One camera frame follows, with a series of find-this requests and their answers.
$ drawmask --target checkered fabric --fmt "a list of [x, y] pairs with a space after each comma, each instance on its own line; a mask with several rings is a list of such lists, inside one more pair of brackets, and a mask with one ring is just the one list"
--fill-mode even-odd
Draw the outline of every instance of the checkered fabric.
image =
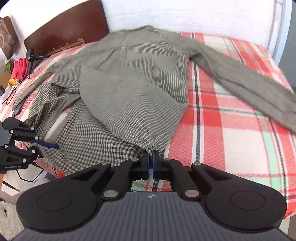
[[[243, 62], [257, 72], [290, 88], [281, 70], [262, 46], [229, 37], [181, 33]], [[16, 96], [55, 61], [76, 53], [76, 47], [44, 60], [17, 90]], [[244, 103], [215, 83], [193, 62], [188, 64], [189, 105], [165, 149], [165, 157], [191, 165], [199, 160], [209, 166], [270, 186], [286, 198], [286, 218], [296, 212], [296, 137], [288, 129]], [[27, 119], [32, 93], [18, 118]], [[0, 121], [12, 115], [12, 102], [0, 106]], [[27, 143], [19, 147], [26, 148]], [[46, 160], [37, 164], [55, 176], [64, 174]], [[169, 191], [167, 181], [136, 181], [134, 191]]]

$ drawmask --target sweater sleeve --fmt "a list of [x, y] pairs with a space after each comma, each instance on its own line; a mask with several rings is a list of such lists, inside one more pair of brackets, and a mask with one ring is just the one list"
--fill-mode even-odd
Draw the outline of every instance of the sweater sleeve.
[[174, 43], [216, 82], [296, 132], [296, 96], [280, 83], [199, 41], [172, 33]]

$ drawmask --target yellow cloth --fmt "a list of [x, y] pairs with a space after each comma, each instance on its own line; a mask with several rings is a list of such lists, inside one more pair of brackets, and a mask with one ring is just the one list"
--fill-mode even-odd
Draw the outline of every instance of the yellow cloth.
[[14, 86], [17, 82], [19, 81], [19, 79], [12, 79], [10, 78], [8, 85], [9, 86]]

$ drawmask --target red cloth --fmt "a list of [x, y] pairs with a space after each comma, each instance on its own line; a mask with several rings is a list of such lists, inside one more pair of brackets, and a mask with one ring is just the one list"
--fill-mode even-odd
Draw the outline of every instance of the red cloth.
[[20, 58], [13, 63], [13, 70], [11, 73], [12, 79], [22, 80], [28, 71], [29, 61], [26, 58]]

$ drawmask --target wooden headboard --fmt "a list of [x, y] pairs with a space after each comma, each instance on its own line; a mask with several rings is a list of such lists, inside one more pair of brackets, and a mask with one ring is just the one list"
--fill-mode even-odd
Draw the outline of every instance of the wooden headboard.
[[97, 41], [109, 33], [101, 1], [89, 0], [59, 14], [24, 40], [34, 54], [57, 51]]

